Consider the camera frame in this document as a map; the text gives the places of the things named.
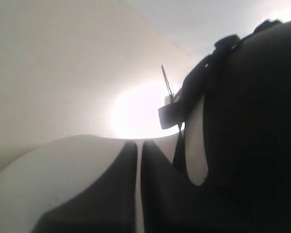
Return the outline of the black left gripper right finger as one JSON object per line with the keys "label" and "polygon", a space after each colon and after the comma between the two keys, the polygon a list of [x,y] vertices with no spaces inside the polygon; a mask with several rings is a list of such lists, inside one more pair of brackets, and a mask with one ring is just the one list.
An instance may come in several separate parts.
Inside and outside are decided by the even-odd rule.
{"label": "black left gripper right finger", "polygon": [[144,142],[141,197],[146,233],[207,233],[206,192],[184,178],[153,140]]}

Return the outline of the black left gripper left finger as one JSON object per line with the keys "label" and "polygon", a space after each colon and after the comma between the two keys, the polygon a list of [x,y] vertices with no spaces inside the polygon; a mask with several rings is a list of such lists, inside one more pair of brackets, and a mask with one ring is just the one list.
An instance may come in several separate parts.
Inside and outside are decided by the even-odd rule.
{"label": "black left gripper left finger", "polygon": [[73,199],[46,212],[34,233],[134,233],[138,149],[126,142],[108,169]]}

